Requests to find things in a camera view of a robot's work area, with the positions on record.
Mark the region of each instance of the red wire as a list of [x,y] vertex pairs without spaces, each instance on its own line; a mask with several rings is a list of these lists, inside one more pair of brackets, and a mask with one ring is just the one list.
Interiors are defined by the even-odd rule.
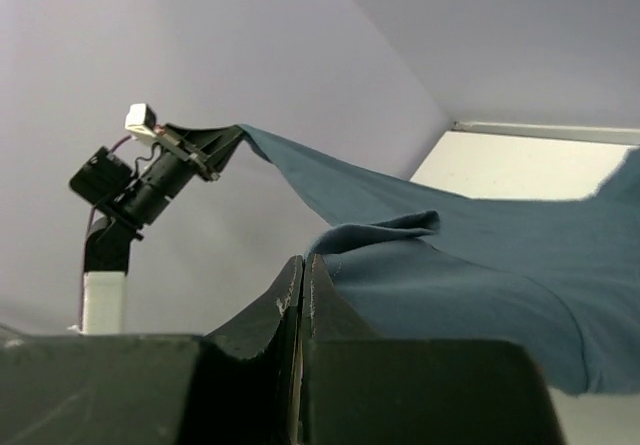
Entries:
[[[131,140],[131,135],[127,135],[122,137],[113,146],[109,149],[111,153],[115,153],[122,145]],[[87,222],[87,228],[85,230],[84,241],[82,244],[82,270],[80,271],[80,307],[79,307],[79,317],[78,317],[78,328],[82,331],[84,323],[83,323],[83,315],[84,315],[84,256],[86,253],[86,241],[89,237],[89,233],[91,232],[91,227],[93,226],[93,222],[96,217],[96,207],[91,207],[91,211],[89,212],[89,220]]]

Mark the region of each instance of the white ceiling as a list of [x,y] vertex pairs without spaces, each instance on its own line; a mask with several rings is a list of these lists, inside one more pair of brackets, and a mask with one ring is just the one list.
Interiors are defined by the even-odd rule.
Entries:
[[640,126],[640,0],[355,0],[457,120]]

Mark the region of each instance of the teal fabric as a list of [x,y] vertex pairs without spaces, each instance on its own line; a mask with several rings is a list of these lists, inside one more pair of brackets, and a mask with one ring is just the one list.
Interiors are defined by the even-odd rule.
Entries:
[[640,392],[640,152],[593,198],[474,200],[243,128],[334,227],[308,254],[382,334],[510,340],[566,393]]

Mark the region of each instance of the white connector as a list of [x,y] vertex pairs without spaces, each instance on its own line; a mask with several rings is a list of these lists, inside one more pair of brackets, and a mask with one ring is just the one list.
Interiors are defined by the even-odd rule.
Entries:
[[146,145],[153,146],[158,134],[156,126],[156,114],[146,103],[135,103],[129,107],[129,113],[124,120],[124,128],[135,140]]

